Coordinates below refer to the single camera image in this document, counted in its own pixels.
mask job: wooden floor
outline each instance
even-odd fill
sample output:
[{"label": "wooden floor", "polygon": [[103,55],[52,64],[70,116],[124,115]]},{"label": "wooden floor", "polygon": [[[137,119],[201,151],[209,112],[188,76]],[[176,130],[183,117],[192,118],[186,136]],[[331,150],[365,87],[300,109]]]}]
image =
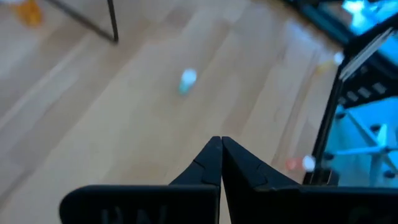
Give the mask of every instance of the wooden floor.
[{"label": "wooden floor", "polygon": [[[110,28],[105,1],[67,1]],[[266,163],[311,153],[339,50],[279,1],[117,0],[121,42],[40,2],[0,5],[0,223],[59,223],[87,184],[168,184],[214,135]],[[198,72],[178,94],[186,68]],[[221,223],[229,217],[222,200]]]}]

